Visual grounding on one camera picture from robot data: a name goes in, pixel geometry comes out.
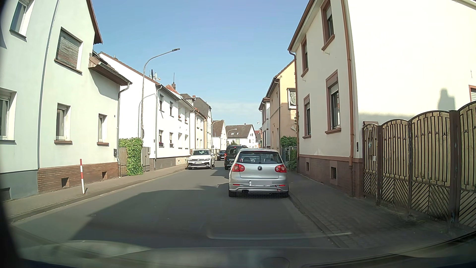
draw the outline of dark car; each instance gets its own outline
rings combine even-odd
[[[217,154],[217,161],[221,161],[221,160],[225,160],[225,153],[227,151],[226,150],[221,150],[218,154]]]
[[[238,152],[243,149],[248,148],[246,145],[228,145],[227,151],[225,152],[225,169],[229,170],[233,161],[235,161],[235,156]]]

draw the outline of asphalt road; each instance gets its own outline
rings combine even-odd
[[[228,197],[223,161],[12,224],[19,247],[102,240],[164,247],[336,247],[289,198]]]

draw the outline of black van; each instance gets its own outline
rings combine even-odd
[[[235,161],[235,156],[243,148],[248,148],[248,147],[246,145],[228,145],[227,146],[227,152],[225,153],[225,169],[226,170],[228,170],[231,167],[231,165],[233,164],[233,161]]]

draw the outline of car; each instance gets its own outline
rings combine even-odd
[[[217,155],[217,160],[218,161],[225,160],[225,153],[226,152],[227,152],[226,150],[221,150]]]
[[[187,159],[187,168],[193,169],[196,167],[215,167],[215,158],[209,149],[196,149]]]
[[[273,149],[243,148],[228,175],[228,196],[238,194],[278,194],[289,196],[287,169]]]
[[[225,164],[224,164],[226,170],[229,170],[231,168],[231,165],[233,164],[233,161],[235,160],[235,156],[243,148],[248,148],[248,147],[246,145],[228,145],[227,146],[227,151],[225,152]]]

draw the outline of silver hatchback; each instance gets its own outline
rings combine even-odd
[[[286,166],[278,151],[242,149],[230,169],[228,196],[257,193],[280,194],[287,197],[289,185],[286,172]]]

